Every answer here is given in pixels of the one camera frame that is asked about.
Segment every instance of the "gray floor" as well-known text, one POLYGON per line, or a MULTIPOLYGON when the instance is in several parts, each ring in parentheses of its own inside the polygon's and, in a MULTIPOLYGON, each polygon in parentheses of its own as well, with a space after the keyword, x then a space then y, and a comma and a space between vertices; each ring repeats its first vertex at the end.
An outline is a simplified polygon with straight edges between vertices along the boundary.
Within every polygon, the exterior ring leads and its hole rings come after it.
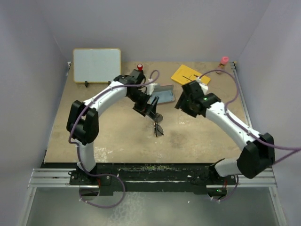
MULTIPOLYGON (((98 197, 99 204, 120 198, 98 197)), ((127 193, 113 209, 79 202, 78 188, 38 188, 27 226, 277 226, 267 188, 238 188, 220 204, 190 193, 127 193)))

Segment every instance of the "gray wall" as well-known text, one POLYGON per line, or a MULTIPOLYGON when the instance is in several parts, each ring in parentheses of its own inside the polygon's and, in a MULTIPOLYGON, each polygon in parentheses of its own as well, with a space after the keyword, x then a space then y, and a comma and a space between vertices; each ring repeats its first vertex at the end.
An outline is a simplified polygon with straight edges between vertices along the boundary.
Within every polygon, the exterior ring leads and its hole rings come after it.
POLYGON ((125 61, 238 59, 270 0, 37 0, 60 45, 125 61))
MULTIPOLYGON (((301 146, 301 1, 272 0, 238 60, 238 76, 255 129, 280 145, 301 146)), ((287 151, 277 150, 279 158, 287 151)), ((300 225, 301 153, 275 165, 290 225, 300 225)))
POLYGON ((35 0, 1 0, 0 28, 0 222, 12 226, 43 160, 67 63, 35 0))

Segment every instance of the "whiteboard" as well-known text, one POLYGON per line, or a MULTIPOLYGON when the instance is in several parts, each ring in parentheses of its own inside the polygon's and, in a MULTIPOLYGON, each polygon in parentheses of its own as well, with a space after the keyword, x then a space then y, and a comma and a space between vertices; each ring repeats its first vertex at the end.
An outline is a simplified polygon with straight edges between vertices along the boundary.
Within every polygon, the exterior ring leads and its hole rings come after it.
POLYGON ((73 50, 75 82, 108 82, 121 74, 118 48, 75 48, 73 50))

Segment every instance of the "pink bottle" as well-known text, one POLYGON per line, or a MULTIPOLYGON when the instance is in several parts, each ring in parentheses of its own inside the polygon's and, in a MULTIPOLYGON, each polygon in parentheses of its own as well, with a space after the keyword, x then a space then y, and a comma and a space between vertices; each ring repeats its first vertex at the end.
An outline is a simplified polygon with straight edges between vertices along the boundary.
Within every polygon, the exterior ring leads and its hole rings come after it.
POLYGON ((229 57, 223 56, 220 64, 217 66, 217 69, 224 70, 225 65, 229 62, 229 57))

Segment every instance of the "wooden table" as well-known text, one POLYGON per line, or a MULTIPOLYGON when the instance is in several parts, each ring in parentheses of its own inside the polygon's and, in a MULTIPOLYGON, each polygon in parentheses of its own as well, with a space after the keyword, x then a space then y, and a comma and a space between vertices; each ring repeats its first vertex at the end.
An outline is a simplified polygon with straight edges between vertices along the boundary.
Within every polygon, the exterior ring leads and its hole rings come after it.
MULTIPOLYGON (((160 84, 174 84, 176 101, 182 93, 180 84, 170 77, 181 64, 201 73, 214 69, 214 62, 127 62, 122 64, 122 74, 129 74, 138 63, 148 77, 151 71, 160 71, 160 84)), ((215 93, 222 101, 232 99, 236 93, 233 80, 226 74, 209 75, 209 92, 215 93)), ((68 143, 69 132, 66 123, 73 101, 84 101, 94 96, 107 84, 74 83, 73 67, 63 91, 55 118, 45 162, 77 162, 75 145, 68 143)), ((160 123, 164 136, 155 137, 153 121, 142 117, 132 108, 134 103, 123 98, 106 110, 99 119, 99 135, 94 142, 97 162, 215 162, 222 158, 238 157, 240 150, 217 125, 202 116, 193 118, 174 108, 176 102, 158 105, 157 112, 164 119, 160 123)), ((240 98, 230 105, 230 110, 242 121, 245 113, 240 98)))

